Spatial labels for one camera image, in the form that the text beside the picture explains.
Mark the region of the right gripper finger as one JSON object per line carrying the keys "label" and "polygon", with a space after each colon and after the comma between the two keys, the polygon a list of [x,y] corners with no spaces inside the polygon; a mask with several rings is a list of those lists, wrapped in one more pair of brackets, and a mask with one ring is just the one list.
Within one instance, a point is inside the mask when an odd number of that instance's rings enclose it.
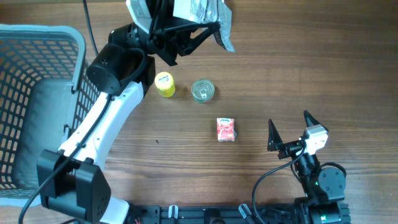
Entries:
{"label": "right gripper finger", "polygon": [[268,125],[269,125],[269,136],[268,136],[267,150],[279,151],[282,149],[283,141],[271,119],[268,121]]}
{"label": "right gripper finger", "polygon": [[322,125],[318,120],[316,120],[307,110],[303,112],[304,120],[307,125],[306,129],[309,130],[325,130],[327,131],[324,125]]}

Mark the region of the black red snack packet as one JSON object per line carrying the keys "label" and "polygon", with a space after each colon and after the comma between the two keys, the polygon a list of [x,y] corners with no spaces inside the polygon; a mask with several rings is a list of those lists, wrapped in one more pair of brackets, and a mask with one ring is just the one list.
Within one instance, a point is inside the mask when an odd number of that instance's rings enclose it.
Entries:
{"label": "black red snack packet", "polygon": [[198,24],[217,22],[220,29],[213,34],[215,41],[228,52],[235,52],[229,39],[232,11],[223,0],[175,0],[173,16]]}

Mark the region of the yellow lid jar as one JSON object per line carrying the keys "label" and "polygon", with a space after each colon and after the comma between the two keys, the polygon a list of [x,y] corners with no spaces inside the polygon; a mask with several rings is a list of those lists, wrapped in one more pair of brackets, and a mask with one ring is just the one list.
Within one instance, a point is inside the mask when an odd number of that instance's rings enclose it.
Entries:
{"label": "yellow lid jar", "polygon": [[173,76],[168,72],[160,72],[155,76],[155,85],[159,95],[170,98],[175,93],[175,83]]}

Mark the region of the red juice carton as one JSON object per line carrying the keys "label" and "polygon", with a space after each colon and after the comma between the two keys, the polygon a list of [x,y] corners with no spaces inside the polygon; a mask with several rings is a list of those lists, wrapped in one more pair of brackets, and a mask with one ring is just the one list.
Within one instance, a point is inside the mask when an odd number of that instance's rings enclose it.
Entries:
{"label": "red juice carton", "polygon": [[234,119],[232,118],[218,118],[216,120],[217,139],[219,142],[234,141],[236,132],[234,130]]}

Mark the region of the silver top tin can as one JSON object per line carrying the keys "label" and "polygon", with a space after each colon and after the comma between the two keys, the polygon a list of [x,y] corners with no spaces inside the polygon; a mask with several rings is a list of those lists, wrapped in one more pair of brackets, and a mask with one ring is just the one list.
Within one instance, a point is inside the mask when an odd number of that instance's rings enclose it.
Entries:
{"label": "silver top tin can", "polygon": [[208,103],[215,94],[214,84],[207,79],[200,79],[192,85],[193,99],[198,103]]}

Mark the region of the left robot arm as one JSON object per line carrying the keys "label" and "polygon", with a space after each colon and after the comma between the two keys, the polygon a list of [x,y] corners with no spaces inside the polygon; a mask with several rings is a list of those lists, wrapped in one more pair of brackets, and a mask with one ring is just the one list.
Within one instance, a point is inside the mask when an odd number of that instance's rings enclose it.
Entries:
{"label": "left robot arm", "polygon": [[112,30],[86,74],[100,94],[57,152],[37,161],[42,206],[87,223],[125,223],[131,211],[114,198],[103,174],[109,150],[129,114],[155,80],[155,58],[170,66],[218,35],[217,9],[193,13],[188,1],[128,1],[133,23]]}

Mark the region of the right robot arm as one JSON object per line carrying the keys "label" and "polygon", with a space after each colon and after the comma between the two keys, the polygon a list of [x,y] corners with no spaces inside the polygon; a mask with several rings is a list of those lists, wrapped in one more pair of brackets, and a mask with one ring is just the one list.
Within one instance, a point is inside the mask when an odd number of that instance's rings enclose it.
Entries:
{"label": "right robot arm", "polygon": [[268,151],[277,151],[279,159],[289,158],[289,166],[301,184],[304,197],[295,199],[294,215],[299,223],[350,223],[345,199],[346,170],[334,162],[320,163],[317,151],[328,140],[328,129],[307,110],[307,127],[296,141],[283,142],[273,121],[269,120]]}

